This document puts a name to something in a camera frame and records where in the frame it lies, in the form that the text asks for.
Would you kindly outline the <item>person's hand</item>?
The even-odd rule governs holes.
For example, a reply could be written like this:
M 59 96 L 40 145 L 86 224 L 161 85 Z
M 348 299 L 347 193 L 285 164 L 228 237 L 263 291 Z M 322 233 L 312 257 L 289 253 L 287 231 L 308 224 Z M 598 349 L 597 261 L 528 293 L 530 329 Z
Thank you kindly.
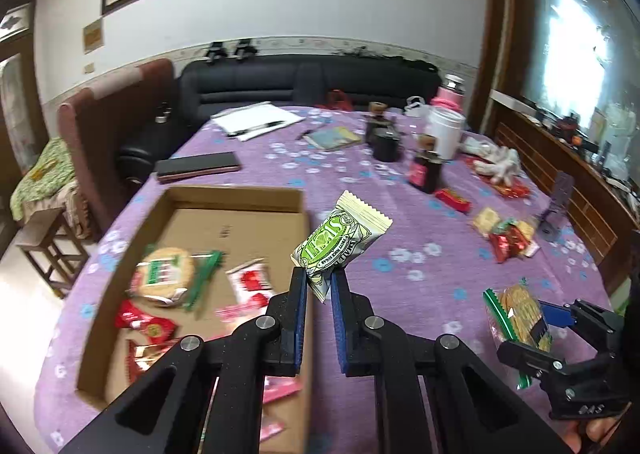
M 618 431 L 623 423 L 623 417 L 569 422 L 563 441 L 573 453 L 632 453 L 630 437 Z

